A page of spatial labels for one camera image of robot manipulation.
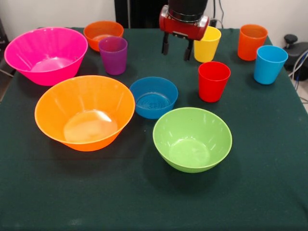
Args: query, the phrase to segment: cup rim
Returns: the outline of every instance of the cup rim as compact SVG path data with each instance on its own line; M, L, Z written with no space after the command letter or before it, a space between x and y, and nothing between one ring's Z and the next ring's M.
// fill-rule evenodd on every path
M268 59L263 58L263 57L259 54L259 51L260 51L260 49L266 49L266 48L268 48L268 47L273 47L273 48L275 48L275 49L277 49L277 50L281 50L281 51L286 55L286 58L283 59L283 60L281 60L281 61L271 61L271 60L268 60ZM269 63L273 63L273 64L284 63L284 62L287 61L287 59L289 58L288 53L287 53L284 49L282 49L281 47L273 46L273 45L264 45L264 46L259 47L259 48L257 49L257 56L258 56L260 59L262 59L262 60L264 60L264 61L266 61L266 62L269 62Z
M228 76L225 77L225 78L223 78L223 79L210 79L210 78L207 78L207 77L201 75L201 74L200 74L200 68L201 68L201 66L203 66L203 65L205 65L205 64L208 64L208 63L222 64L222 66L224 66L224 67L226 67L226 68L228 69L228 71L229 71ZM224 80L226 80L226 79L228 79L228 78L230 77L230 75L231 75L231 70L230 70L230 68L229 68L226 64L224 64L224 63L217 62L217 61L210 61L210 62L203 63L203 64L201 64L201 65L199 66L199 68L198 68L198 74L199 74L200 77L205 78L205 79L207 79L207 80L214 81L214 82L220 82L220 81L224 81Z
M101 49L101 43L102 43L104 40L110 39L110 38L118 38L118 39L120 39L120 40L123 40L123 41L125 42L125 47L124 47L123 49L118 50L118 51L106 51L106 50ZM113 54L114 54L114 53L121 52L121 51L124 51L125 49L127 49L127 46L128 46L127 40L126 40L125 38L123 38L123 37L118 37L118 36L108 36L108 37L105 37L105 38L103 38L101 41L99 41L99 43L98 43L98 48L99 48L100 51L103 51L103 52L105 52L105 53L113 53Z
M217 41L217 40L219 40L220 38L221 38L221 31L219 30L219 29L217 29L216 27L213 27L213 26L207 26L207 28L212 28L213 30L215 30L215 31L218 31L219 32L219 37L218 38L216 38L216 39L205 39L205 40L203 40L203 37L202 37L202 39L200 40L200 42L213 42L213 41Z
M242 29L243 29L244 26L258 26L259 28L262 28L262 29L264 29L264 30L266 31L266 35L265 35L265 36L262 36L262 37L258 37L258 38L248 36L248 35L246 35L246 34L242 31ZM247 38L250 38L250 39L264 39L264 38L266 38L266 37L268 36L268 34L269 34L268 30L267 30L265 27L260 26L260 25L258 25L258 24L245 24L245 25L241 26L241 28L240 28L240 33L241 33L243 36L245 36L245 37L247 37Z

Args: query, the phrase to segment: purple cup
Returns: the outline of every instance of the purple cup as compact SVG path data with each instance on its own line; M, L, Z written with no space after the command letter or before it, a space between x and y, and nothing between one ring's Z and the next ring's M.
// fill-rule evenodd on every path
M127 41L122 37L109 36L98 44L105 71L113 76L125 72Z

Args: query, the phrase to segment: pink bowl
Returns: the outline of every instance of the pink bowl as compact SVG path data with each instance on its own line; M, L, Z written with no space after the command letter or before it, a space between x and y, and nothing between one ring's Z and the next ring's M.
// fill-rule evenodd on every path
M16 37L5 61L31 81L52 86L76 75L88 49L86 38L63 27L46 27Z

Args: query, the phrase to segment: orange bowl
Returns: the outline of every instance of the orange bowl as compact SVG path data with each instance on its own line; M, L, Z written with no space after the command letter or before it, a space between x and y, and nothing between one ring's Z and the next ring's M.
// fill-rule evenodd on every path
M108 36L123 37L123 32L123 26L120 23L112 21L91 23L83 30L83 34L87 38L89 46L95 51L100 51L98 44L103 38Z
M105 76L79 76L47 90L34 116L45 135L88 152L115 140L134 110L134 97L123 83Z

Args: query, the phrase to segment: yellow cup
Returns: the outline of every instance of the yellow cup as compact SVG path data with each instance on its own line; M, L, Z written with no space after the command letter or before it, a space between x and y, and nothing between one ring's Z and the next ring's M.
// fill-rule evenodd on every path
M194 58L206 63L213 60L219 44L221 32L215 27L208 26L200 41L194 41Z

